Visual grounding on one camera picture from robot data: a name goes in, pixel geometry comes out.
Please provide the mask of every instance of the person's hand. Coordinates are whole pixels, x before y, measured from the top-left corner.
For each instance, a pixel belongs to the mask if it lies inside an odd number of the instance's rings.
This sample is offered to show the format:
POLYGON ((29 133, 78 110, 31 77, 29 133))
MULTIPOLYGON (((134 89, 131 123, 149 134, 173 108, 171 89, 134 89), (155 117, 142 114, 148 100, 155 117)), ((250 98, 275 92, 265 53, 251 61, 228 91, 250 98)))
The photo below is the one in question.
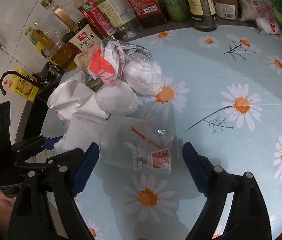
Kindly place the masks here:
POLYGON ((11 202, 15 201, 15 199, 16 198, 6 197, 3 192, 0 191, 0 234, 2 236, 7 235, 13 209, 11 202))

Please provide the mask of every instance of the table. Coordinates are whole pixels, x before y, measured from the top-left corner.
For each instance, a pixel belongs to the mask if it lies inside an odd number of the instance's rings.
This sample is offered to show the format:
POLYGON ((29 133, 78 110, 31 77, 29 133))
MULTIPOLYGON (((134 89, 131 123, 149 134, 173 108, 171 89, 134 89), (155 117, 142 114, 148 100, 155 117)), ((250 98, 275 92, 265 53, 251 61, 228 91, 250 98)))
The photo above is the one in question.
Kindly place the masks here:
MULTIPOLYGON (((212 33, 185 28, 133 43, 147 48, 162 68, 165 87, 142 98, 134 116, 176 130, 172 172, 141 174, 100 160, 76 197, 92 234, 97 240, 184 239, 206 200, 181 157, 190 141, 228 173, 254 174, 274 239, 282 231, 282 35, 219 26, 212 33)), ((56 137, 67 126, 49 109, 42 134, 56 137)), ((53 155, 43 152, 37 159, 53 155)), ((228 194, 215 236, 224 230, 231 201, 228 194)))

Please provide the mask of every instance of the plastic packaging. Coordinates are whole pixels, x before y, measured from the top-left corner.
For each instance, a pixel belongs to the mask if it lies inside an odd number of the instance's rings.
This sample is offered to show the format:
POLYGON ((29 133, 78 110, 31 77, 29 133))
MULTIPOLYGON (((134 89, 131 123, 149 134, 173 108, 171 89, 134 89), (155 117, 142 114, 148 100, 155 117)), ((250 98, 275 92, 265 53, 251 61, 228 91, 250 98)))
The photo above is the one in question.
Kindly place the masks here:
POLYGON ((281 34, 271 11, 269 0, 239 0, 241 5, 241 21, 255 20, 259 33, 281 34))
POLYGON ((112 115, 103 128, 101 152, 108 165, 170 174, 175 131, 148 120, 112 115))
POLYGON ((143 105, 130 86, 121 80, 112 87, 103 85, 95 94, 95 99, 99 107, 110 114, 134 114, 143 105))
MULTIPOLYGON (((34 79, 29 73, 27 73, 26 71, 17 68, 15 69, 16 72, 20 73, 21 75, 35 81, 36 79, 34 79)), ((9 89, 13 90, 15 93, 23 96, 24 98, 26 98, 28 101, 33 102, 38 91, 39 88, 33 86, 31 83, 23 80, 22 78, 16 76, 16 75, 12 75, 11 80, 5 80, 4 85, 7 85, 9 89)))
POLYGON ((141 95, 157 95, 164 87, 161 67, 153 60, 129 61, 124 65, 124 80, 141 95))

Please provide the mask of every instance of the yellow package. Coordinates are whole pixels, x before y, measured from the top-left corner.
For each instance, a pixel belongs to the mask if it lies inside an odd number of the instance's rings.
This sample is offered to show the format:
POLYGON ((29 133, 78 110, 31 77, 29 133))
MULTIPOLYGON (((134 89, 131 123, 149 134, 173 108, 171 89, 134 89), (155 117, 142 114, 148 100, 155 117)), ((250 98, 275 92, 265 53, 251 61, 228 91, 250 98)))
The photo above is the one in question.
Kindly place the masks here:
MULTIPOLYGON (((33 81, 36 81, 36 79, 33 78, 29 73, 27 73, 26 71, 20 68, 15 69, 15 71, 33 81)), ((25 81, 23 78, 20 78, 16 75, 12 76, 12 79, 10 82, 5 80, 4 84, 7 84, 9 89, 25 97, 28 101, 31 101, 31 102, 34 101, 39 91, 39 88, 33 86, 31 83, 25 81)))

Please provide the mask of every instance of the jar lid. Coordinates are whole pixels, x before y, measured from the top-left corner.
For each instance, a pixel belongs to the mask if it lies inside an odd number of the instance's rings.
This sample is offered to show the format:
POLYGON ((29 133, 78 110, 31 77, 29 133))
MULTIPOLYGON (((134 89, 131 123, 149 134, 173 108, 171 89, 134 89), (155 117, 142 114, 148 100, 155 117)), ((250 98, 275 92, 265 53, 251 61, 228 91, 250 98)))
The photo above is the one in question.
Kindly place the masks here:
POLYGON ((45 8, 47 7, 48 5, 50 5, 54 0, 43 0, 41 2, 41 5, 45 8))

